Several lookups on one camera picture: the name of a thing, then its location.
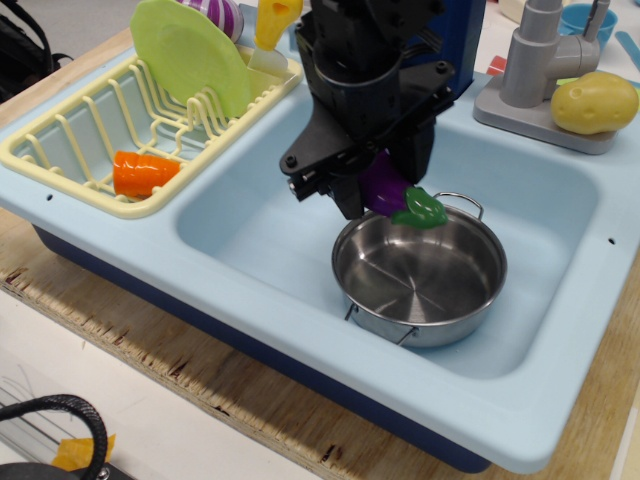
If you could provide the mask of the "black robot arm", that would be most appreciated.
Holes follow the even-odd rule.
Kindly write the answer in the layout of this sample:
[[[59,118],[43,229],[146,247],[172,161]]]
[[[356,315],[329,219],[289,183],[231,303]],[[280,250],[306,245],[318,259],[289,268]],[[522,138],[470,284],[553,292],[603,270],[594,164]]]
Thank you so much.
[[[280,160],[298,200],[328,195],[346,219],[361,217],[358,178],[383,151],[403,179],[425,176],[455,70],[442,60],[405,62],[440,48],[428,23],[444,9],[441,1],[313,2],[295,31],[312,114]]]

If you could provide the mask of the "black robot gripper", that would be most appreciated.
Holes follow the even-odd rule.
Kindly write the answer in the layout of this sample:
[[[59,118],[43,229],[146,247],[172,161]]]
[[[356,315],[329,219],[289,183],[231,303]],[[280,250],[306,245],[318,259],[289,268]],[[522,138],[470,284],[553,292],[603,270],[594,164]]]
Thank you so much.
[[[364,215],[358,176],[388,150],[405,180],[427,173],[436,116],[453,103],[448,61],[437,53],[435,12],[308,12],[295,29],[312,115],[280,168],[298,200],[329,195],[347,220]]]

